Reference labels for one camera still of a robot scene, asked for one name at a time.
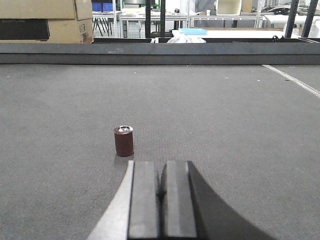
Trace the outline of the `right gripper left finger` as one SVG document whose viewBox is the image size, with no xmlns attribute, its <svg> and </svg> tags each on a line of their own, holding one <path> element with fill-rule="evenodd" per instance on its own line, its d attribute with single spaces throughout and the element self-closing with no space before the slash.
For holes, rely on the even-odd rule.
<svg viewBox="0 0 320 240">
<path fill-rule="evenodd" d="M 128 161 L 122 182 L 89 240 L 159 240 L 158 179 L 151 161 Z"/>
</svg>

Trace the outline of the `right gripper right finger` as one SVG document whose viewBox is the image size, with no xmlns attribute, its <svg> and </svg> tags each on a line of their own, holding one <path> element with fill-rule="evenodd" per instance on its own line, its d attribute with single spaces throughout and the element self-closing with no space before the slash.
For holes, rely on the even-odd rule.
<svg viewBox="0 0 320 240">
<path fill-rule="evenodd" d="M 271 240 L 230 207 L 191 161 L 168 161 L 162 171 L 165 240 Z"/>
</svg>

